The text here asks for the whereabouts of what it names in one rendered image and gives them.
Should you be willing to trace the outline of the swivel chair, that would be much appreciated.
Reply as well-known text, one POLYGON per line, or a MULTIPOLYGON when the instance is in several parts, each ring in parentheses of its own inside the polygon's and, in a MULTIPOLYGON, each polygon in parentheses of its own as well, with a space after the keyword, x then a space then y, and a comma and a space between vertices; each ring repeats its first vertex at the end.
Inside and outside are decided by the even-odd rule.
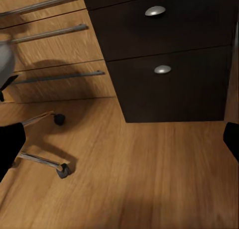
MULTIPOLYGON (((0 104, 3 103, 4 101, 2 91, 5 90, 5 88, 18 77, 18 75, 10 77, 14 71, 14 68, 15 68, 14 51, 7 44, 0 43, 0 104)), ((21 124, 23 125, 23 128, 25 129, 33 125, 34 123, 37 123, 43 120, 44 118, 50 115, 53 115, 54 122, 57 125, 63 124, 65 116, 63 114, 55 114, 54 110, 47 111, 31 119, 25 120, 21 122, 21 124)), ((68 174, 71 174, 71 170, 66 163, 60 164, 60 163, 57 163, 48 159, 44 159, 42 157, 38 157, 32 154, 28 154, 25 152, 21 152, 21 151, 19 151, 16 157, 53 167, 56 169, 57 174, 59 175, 61 179, 66 177, 68 174)))

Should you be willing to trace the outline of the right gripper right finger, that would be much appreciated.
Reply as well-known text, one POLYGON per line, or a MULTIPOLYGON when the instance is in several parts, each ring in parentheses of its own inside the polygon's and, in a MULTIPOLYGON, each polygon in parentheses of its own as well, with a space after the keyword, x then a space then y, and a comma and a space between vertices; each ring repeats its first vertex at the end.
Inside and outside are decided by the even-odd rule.
POLYGON ((228 122, 224 131, 223 140, 239 162, 239 124, 228 122))

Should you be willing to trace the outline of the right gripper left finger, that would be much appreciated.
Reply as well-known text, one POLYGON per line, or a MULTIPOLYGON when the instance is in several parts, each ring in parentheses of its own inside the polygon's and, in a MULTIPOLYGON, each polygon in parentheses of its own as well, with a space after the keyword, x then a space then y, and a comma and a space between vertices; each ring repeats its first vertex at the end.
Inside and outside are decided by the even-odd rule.
POLYGON ((12 167, 25 141, 25 131, 20 122, 0 127, 0 182, 12 167))

